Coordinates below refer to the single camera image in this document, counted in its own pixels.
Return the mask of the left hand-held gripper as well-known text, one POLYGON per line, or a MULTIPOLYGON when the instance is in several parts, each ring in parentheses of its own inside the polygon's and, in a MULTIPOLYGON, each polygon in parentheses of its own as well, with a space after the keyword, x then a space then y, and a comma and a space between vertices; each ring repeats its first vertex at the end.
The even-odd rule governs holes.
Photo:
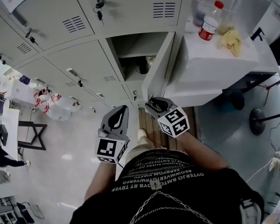
POLYGON ((127 149, 129 109, 127 105, 113 108, 102 119, 95 143, 95 156, 101 162, 119 164, 127 149))

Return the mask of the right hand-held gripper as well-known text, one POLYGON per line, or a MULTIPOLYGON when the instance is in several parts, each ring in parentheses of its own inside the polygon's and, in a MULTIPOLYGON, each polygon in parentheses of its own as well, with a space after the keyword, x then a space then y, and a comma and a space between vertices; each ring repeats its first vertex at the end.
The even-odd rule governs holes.
POLYGON ((145 108, 168 136, 176 138, 189 130, 189 121, 185 111, 175 105, 171 99, 151 97, 145 103, 145 108))

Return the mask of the locker door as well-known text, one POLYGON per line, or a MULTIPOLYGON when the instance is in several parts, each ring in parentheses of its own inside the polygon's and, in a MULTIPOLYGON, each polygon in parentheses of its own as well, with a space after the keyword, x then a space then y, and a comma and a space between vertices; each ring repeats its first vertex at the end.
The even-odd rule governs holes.
POLYGON ((163 97, 181 45, 182 34, 168 32, 141 88, 145 101, 163 97))

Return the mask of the grey metal locker cabinet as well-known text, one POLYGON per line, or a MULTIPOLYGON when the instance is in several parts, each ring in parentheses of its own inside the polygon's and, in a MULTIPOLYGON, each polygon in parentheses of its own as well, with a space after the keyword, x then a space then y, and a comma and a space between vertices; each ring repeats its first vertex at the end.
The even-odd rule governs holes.
POLYGON ((163 96, 192 0, 0 0, 0 62, 92 109, 163 96))

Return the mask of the person's left forearm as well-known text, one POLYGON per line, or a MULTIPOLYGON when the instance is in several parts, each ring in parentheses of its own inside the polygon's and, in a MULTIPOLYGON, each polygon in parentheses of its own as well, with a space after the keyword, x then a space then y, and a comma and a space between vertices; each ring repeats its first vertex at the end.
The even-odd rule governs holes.
POLYGON ((105 192, 115 182, 116 177, 116 164, 101 162, 98 169, 90 183, 84 200, 88 200, 90 197, 105 192))

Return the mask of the person's right forearm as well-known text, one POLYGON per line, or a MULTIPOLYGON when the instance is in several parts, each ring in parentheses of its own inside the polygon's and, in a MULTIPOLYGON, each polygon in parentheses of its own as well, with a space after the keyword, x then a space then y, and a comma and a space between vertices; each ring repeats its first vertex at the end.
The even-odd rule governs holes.
POLYGON ((199 166, 208 170, 228 168, 228 162, 213 149, 200 142, 189 132, 179 135, 177 141, 184 152, 199 166))

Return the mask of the wooden slat platform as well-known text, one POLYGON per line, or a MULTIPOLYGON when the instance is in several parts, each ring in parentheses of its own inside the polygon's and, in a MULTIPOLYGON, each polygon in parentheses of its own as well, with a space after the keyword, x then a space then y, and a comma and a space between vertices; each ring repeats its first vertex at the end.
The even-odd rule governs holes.
MULTIPOLYGON (((183 110, 188 116, 190 126, 189 133, 198 140, 201 140, 197 108, 185 107, 183 110)), ((154 120, 150 114, 146 113, 144 108, 139 108, 139 125, 140 129, 143 129, 147 133, 148 139, 154 143, 156 148, 166 147, 171 150, 184 152, 180 142, 164 134, 158 122, 154 120)))

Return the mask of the person's beige trousers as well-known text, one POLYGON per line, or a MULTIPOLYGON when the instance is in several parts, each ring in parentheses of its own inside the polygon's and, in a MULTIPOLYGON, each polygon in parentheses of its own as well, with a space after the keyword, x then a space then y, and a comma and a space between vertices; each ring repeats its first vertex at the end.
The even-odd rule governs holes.
POLYGON ((126 164, 141 153, 153 149, 155 149, 153 142, 150 141, 146 136, 141 137, 137 143, 137 146, 127 153, 126 164))

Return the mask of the clear plastic bag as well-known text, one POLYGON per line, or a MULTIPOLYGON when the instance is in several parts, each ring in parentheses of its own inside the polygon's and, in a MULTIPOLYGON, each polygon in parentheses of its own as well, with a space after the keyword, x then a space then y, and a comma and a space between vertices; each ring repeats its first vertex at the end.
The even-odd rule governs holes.
POLYGON ((155 58, 156 58, 156 56, 146 56, 145 57, 149 69, 151 68, 155 58))

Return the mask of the black round bin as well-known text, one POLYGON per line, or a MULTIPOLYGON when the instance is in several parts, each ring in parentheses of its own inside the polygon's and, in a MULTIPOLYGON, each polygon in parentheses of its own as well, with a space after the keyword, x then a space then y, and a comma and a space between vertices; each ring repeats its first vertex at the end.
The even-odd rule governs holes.
POLYGON ((245 106, 245 98, 241 92, 234 91, 230 94, 231 104, 234 109, 242 110, 245 106))

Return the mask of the person in dark shirt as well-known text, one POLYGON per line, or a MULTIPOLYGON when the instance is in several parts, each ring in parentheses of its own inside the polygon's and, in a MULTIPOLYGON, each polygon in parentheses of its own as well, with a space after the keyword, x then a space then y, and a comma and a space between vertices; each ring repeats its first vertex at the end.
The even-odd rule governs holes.
POLYGON ((210 171, 184 153, 155 149, 129 161, 70 224, 242 224, 247 205, 264 210, 261 195, 235 170, 210 171))

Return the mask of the clear water bottle red label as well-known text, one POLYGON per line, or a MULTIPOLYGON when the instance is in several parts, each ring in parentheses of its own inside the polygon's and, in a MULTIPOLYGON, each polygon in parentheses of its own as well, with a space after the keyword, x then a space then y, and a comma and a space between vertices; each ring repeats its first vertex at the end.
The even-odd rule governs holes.
POLYGON ((223 2, 216 0, 212 10, 206 13, 201 28, 198 32, 198 35, 201 39, 205 41, 210 41, 212 39, 216 29, 220 24, 223 8, 223 2))

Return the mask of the yellow cloth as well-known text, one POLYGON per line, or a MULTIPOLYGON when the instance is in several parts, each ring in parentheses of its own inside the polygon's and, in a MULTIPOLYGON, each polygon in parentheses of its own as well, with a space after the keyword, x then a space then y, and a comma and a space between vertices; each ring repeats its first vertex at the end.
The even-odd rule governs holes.
POLYGON ((235 57, 239 57, 241 53, 242 40, 237 30, 226 32, 219 43, 219 48, 225 47, 232 52, 235 57))

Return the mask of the black floor stand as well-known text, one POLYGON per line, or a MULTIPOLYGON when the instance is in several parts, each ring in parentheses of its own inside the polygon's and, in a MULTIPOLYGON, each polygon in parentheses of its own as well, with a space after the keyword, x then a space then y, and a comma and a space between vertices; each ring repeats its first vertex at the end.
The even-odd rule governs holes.
POLYGON ((260 108, 254 108, 249 117, 250 130, 254 135, 261 135, 266 127, 266 121, 279 118, 280 114, 266 117, 260 108))

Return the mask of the black tripod red joint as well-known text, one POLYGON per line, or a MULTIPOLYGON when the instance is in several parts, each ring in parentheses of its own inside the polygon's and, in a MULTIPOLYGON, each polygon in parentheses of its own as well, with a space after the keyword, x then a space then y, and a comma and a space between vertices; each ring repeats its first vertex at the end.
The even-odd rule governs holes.
POLYGON ((266 91, 267 91, 267 93, 266 93, 266 99, 265 99, 264 105, 266 105, 266 103, 267 103, 270 90, 271 90, 273 87, 275 87, 275 86, 277 86, 277 85, 279 85, 279 84, 280 84, 280 80, 278 80, 277 82, 273 83, 272 85, 258 85, 259 87, 265 88, 266 91))

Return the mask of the group of black locker keys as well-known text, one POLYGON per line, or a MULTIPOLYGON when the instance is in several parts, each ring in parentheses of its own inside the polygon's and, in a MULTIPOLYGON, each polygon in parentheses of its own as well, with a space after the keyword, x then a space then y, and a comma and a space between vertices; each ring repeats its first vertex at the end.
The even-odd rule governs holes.
POLYGON ((25 3, 35 16, 20 28, 18 9, 8 13, 0 2, 0 15, 37 54, 16 64, 25 74, 36 73, 32 62, 43 57, 73 82, 81 82, 81 90, 90 93, 109 107, 135 107, 124 82, 124 73, 114 54, 111 40, 105 35, 101 8, 92 6, 87 13, 78 0, 45 0, 25 3))

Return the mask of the black flat box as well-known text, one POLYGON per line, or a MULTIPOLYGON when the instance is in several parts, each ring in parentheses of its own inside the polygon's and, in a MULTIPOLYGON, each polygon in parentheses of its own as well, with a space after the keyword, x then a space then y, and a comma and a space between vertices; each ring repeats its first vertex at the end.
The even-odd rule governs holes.
POLYGON ((6 146, 7 144, 7 138, 8 138, 8 132, 5 127, 5 125, 0 125, 0 141, 2 143, 2 146, 6 146))

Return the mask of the white sink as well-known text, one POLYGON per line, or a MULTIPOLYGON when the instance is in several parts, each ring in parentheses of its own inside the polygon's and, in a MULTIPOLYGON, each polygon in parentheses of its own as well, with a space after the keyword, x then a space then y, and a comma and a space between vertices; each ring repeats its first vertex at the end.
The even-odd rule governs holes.
POLYGON ((253 55, 258 59, 257 64, 250 71, 255 74, 275 75, 280 71, 276 59, 265 38, 257 37, 255 40, 247 38, 249 46, 253 50, 253 55))

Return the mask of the black faucet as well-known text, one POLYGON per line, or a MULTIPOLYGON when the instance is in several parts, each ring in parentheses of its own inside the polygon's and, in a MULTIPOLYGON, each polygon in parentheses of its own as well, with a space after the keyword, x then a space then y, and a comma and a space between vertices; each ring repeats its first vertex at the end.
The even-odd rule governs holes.
POLYGON ((262 36, 261 35, 265 35, 263 30, 261 29, 261 27, 258 27, 257 30, 252 34, 251 36, 251 40, 254 41, 257 37, 259 37, 259 39, 261 41, 263 41, 262 36))

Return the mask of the black chair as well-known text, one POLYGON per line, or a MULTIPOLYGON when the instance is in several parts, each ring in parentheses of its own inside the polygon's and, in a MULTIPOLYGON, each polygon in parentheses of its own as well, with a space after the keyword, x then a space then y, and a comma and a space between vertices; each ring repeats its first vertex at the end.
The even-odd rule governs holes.
POLYGON ((37 204, 17 202, 16 208, 18 208, 21 217, 24 219, 26 224, 39 224, 38 220, 45 220, 45 217, 37 204))

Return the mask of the silver foil panel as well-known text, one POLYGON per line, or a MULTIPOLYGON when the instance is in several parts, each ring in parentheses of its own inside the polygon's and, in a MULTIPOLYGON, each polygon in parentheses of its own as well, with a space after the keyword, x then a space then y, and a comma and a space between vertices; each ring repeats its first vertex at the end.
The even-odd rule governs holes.
MULTIPOLYGON (((194 33, 202 25, 204 16, 212 11, 216 0, 192 0, 186 32, 194 33)), ((223 2, 219 28, 233 28, 244 40, 249 37, 268 9, 272 0, 218 0, 223 2)))

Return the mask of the white box pedestal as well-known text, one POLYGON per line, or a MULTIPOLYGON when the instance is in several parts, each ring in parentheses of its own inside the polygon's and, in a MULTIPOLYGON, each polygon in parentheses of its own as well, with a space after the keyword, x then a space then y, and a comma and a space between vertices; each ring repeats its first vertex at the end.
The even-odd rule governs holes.
POLYGON ((239 57, 225 47, 220 48, 220 40, 218 35, 208 42, 196 33, 183 36, 165 98, 180 107, 204 105, 259 64, 250 38, 244 39, 239 57))

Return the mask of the white table black frame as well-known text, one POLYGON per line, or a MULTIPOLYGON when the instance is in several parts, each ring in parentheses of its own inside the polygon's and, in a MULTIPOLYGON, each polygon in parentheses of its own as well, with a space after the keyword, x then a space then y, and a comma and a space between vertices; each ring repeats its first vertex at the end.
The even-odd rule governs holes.
POLYGON ((33 150, 46 150, 41 135, 45 131, 47 125, 36 124, 33 121, 19 121, 19 114, 19 110, 7 108, 3 110, 1 116, 1 124, 5 126, 8 133, 6 145, 3 146, 2 149, 16 161, 18 161, 19 147, 33 150), (32 128, 35 135, 30 142, 18 141, 18 127, 32 128))

